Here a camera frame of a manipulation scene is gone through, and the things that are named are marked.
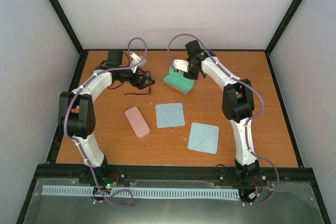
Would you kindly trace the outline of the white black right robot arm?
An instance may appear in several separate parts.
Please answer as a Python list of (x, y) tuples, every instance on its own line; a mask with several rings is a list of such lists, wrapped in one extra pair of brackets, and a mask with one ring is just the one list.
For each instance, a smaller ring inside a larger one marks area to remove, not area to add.
[(259, 172), (251, 133), (251, 119), (255, 109), (249, 79), (231, 73), (214, 53), (205, 51), (197, 40), (185, 45), (188, 58), (184, 77), (197, 79), (198, 74), (210, 76), (222, 89), (222, 111), (232, 125), (235, 145), (235, 173), (241, 184), (251, 181)]

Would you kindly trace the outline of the grey green glasses case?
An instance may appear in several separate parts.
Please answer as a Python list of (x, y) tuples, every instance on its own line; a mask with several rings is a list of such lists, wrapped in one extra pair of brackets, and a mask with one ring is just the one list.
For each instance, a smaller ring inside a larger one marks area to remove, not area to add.
[(183, 94), (189, 94), (195, 83), (194, 80), (185, 78), (183, 72), (174, 71), (172, 66), (169, 67), (169, 74), (163, 78), (163, 82)]

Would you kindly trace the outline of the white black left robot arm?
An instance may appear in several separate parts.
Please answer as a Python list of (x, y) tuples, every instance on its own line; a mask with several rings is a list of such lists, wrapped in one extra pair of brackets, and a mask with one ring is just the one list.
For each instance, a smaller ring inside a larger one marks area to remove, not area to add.
[(129, 63), (123, 67), (121, 64), (124, 54), (123, 51), (110, 51), (107, 59), (95, 67), (92, 75), (82, 85), (72, 91), (62, 92), (59, 97), (58, 124), (64, 135), (77, 146), (83, 163), (93, 167), (90, 176), (100, 184), (108, 180), (109, 170), (102, 166), (106, 157), (94, 134), (94, 101), (116, 80), (129, 82), (139, 90), (155, 84), (149, 72), (141, 69), (146, 64), (144, 57), (129, 52)]

